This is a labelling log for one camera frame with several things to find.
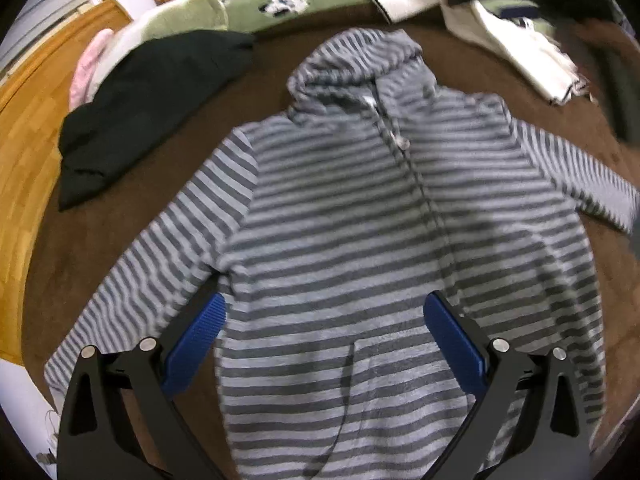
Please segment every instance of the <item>hood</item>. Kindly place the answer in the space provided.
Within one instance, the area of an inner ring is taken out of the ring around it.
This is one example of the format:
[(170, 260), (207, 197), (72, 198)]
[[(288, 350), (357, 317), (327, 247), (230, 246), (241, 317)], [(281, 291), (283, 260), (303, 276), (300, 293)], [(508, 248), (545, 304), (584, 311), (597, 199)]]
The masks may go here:
[(366, 28), (325, 41), (287, 82), (299, 111), (327, 114), (354, 104), (370, 107), (373, 98), (390, 116), (400, 115), (402, 95), (417, 90), (432, 94), (435, 86), (422, 48), (404, 30)]

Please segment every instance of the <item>clothing tag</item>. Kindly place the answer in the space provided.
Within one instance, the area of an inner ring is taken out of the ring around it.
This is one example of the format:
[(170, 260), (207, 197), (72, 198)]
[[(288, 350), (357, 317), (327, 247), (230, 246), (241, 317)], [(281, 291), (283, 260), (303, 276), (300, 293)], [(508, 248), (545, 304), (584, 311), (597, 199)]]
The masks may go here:
[(364, 102), (366, 102), (366, 104), (369, 105), (374, 110), (378, 108), (378, 103), (376, 102), (376, 99), (374, 97), (370, 95), (365, 95), (363, 99), (364, 99)]

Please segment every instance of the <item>black cloth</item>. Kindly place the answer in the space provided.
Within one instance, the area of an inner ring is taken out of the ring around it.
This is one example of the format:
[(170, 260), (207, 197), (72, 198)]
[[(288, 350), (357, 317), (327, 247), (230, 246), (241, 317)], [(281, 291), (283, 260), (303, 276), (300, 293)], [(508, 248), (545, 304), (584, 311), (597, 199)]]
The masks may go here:
[(60, 211), (108, 188), (225, 83), (251, 64), (254, 37), (194, 30), (125, 57), (60, 133)]

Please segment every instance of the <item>hoodie sleeve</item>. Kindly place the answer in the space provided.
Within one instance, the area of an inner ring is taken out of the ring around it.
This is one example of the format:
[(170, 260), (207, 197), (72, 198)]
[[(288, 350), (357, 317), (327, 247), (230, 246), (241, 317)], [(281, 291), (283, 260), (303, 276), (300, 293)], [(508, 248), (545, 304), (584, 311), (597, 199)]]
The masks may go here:
[(579, 210), (630, 234), (640, 206), (632, 184), (567, 140), (506, 115), (511, 135), (533, 165)]
[(87, 344), (125, 351), (158, 336), (217, 268), (251, 203), (258, 168), (234, 130), (117, 260), (45, 366), (58, 398)]

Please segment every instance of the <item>pink cloth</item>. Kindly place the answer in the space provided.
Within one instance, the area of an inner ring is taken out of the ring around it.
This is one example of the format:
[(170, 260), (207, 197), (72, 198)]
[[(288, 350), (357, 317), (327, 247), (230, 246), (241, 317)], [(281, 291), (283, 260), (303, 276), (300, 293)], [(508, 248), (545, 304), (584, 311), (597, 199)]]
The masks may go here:
[(98, 64), (98, 58), (102, 51), (106, 48), (113, 31), (110, 28), (104, 28), (94, 36), (87, 48), (84, 50), (74, 72), (74, 78), (71, 80), (71, 88), (69, 89), (69, 111), (73, 111), (85, 102), (86, 92), (89, 82), (94, 76), (95, 67)]

